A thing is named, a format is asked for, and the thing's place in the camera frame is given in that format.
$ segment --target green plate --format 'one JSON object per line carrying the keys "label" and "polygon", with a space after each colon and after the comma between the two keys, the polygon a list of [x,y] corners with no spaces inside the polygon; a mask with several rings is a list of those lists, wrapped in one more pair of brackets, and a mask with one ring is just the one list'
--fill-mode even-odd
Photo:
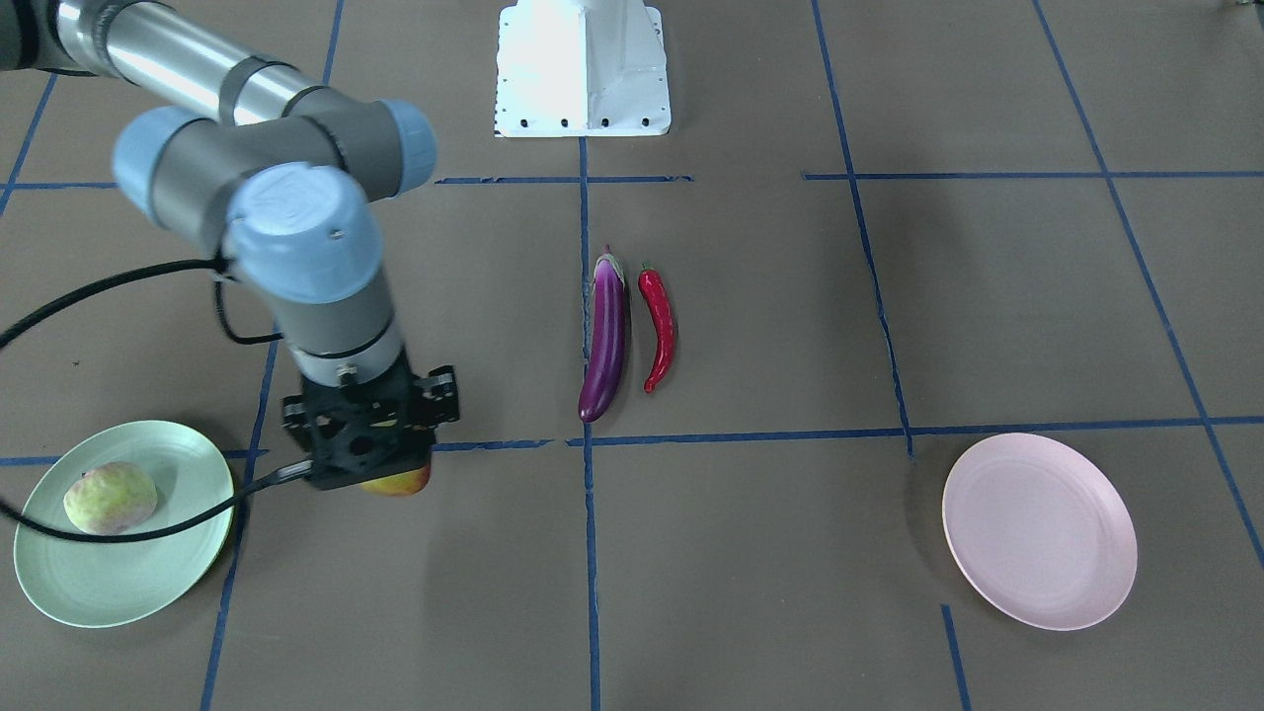
{"label": "green plate", "polygon": [[[153,516],[125,533],[178,524],[233,496],[233,474],[211,440],[176,423],[128,423],[71,449],[39,481],[23,512],[64,530],[62,497],[106,462],[133,462],[158,488]],[[27,598],[76,628],[112,628],[162,610],[193,587],[228,539],[233,511],[167,538],[140,543],[73,543],[18,526],[14,568]]]}

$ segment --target eggplant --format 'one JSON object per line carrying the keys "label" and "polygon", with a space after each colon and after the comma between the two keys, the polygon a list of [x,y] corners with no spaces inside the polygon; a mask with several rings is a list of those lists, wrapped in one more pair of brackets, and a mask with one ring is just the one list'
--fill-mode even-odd
{"label": "eggplant", "polygon": [[623,267],[609,248],[593,267],[593,345],[584,387],[579,391],[579,419],[597,421],[614,400],[623,380],[628,345],[628,288]]}

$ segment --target apple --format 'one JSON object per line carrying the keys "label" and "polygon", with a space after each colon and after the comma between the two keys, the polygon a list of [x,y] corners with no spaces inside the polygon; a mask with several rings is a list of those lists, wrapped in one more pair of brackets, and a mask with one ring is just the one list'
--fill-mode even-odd
{"label": "apple", "polygon": [[158,490],[140,467],[131,462],[110,462],[83,472],[66,492],[62,505],[78,530],[115,535],[154,512]]}
{"label": "apple", "polygon": [[382,496],[412,496],[426,488],[426,482],[428,481],[430,464],[426,464],[420,469],[360,482],[360,488],[370,493],[380,493]]}

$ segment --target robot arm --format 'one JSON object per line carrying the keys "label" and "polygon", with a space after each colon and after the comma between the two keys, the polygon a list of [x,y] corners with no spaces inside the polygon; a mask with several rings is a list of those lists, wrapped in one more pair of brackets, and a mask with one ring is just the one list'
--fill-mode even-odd
{"label": "robot arm", "polygon": [[0,0],[10,68],[116,77],[176,104],[120,135],[119,187],[272,310],[303,376],[283,416],[310,483],[428,463],[434,429],[459,417],[455,373],[410,369],[368,209],[428,180],[421,111],[350,99],[149,0]]}

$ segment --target plate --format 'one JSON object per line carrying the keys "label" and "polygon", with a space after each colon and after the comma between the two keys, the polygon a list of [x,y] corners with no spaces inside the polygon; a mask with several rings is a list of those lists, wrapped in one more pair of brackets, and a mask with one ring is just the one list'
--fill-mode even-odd
{"label": "plate", "polygon": [[1092,462],[1034,434],[1002,434],[948,474],[944,534],[975,590],[1006,615],[1058,631],[1090,628],[1124,605],[1136,578],[1136,531]]}
{"label": "plate", "polygon": [[[233,495],[224,455],[197,430],[144,420],[110,428],[66,453],[35,485],[23,512],[64,530],[62,497],[106,462],[134,462],[154,481],[158,507],[125,533],[178,524]],[[18,526],[13,560],[27,598],[76,628],[111,628],[162,610],[211,567],[228,539],[233,510],[186,531],[139,543],[73,543]]]}

